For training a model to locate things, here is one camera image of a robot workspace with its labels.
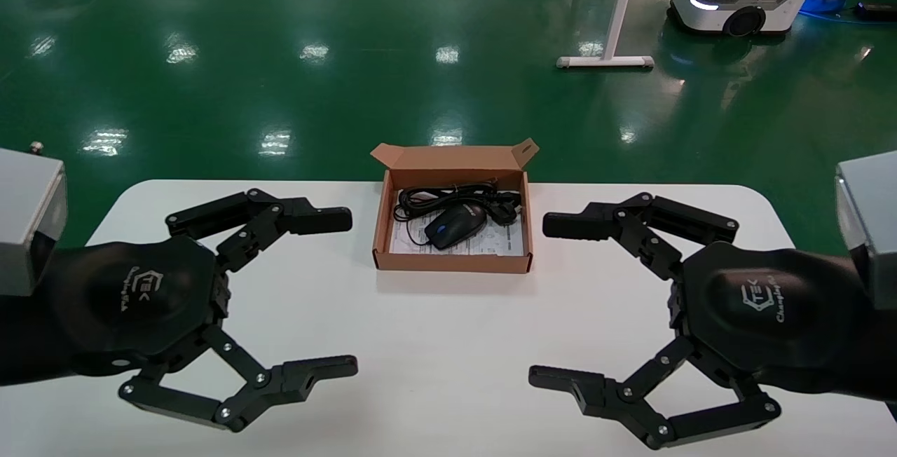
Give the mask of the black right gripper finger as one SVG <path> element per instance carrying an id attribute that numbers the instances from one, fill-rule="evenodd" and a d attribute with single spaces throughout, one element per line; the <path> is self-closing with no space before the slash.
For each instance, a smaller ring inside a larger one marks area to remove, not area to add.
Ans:
<path id="1" fill-rule="evenodd" d="M 781 406 L 752 379 L 733 379 L 738 402 L 667 418 L 647 401 L 648 394 L 695 358 L 691 340 L 677 336 L 629 378 L 616 381 L 603 374 L 534 365 L 529 383 L 538 389 L 567 391 L 581 413 L 615 420 L 651 450 L 699 443 L 756 430 L 781 415 Z"/>
<path id="2" fill-rule="evenodd" d="M 568 240 L 614 240 L 661 280 L 679 280 L 682 253 L 657 236 L 664 231 L 689 242 L 733 243 L 737 221 L 663 196 L 641 193 L 621 203 L 589 203 L 579 214 L 547 213 L 542 233 Z"/>

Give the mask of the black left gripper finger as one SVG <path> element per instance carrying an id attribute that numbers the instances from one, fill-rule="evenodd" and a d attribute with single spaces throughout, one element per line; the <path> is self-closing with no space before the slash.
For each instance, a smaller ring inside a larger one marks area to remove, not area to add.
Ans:
<path id="1" fill-rule="evenodd" d="M 244 380 L 244 386 L 226 400 L 215 400 L 161 385 L 167 365 L 145 367 L 119 388 L 122 400 L 135 408 L 218 430 L 241 432 L 267 409 L 305 402 L 317 381 L 351 377 L 358 373 L 353 355 L 283 362 L 262 367 L 222 328 L 208 326 L 200 344 L 215 352 Z"/>
<path id="2" fill-rule="evenodd" d="M 218 245 L 216 261 L 222 271 L 235 273 L 285 234 L 349 231 L 352 213 L 346 207 L 316 208 L 304 196 L 276 198 L 261 189 L 249 189 L 173 213 L 166 225 L 171 236 L 193 240 L 233 230 Z"/>

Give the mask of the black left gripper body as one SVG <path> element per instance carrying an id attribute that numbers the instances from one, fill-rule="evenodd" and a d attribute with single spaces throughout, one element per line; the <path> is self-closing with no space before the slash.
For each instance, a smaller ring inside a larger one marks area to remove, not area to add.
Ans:
<path id="1" fill-rule="evenodd" d="M 186 236 L 112 242 L 53 256 L 53 313 L 76 375 L 106 376 L 171 362 L 183 367 L 200 332 L 227 316 L 228 278 Z"/>

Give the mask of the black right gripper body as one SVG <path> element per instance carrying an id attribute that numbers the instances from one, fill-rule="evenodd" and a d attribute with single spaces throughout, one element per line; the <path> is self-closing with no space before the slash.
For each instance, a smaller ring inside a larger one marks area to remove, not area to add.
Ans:
<path id="1" fill-rule="evenodd" d="M 829 393 L 846 374 L 864 289 L 845 258 L 715 242 L 683 262 L 669 307 L 712 378 Z"/>

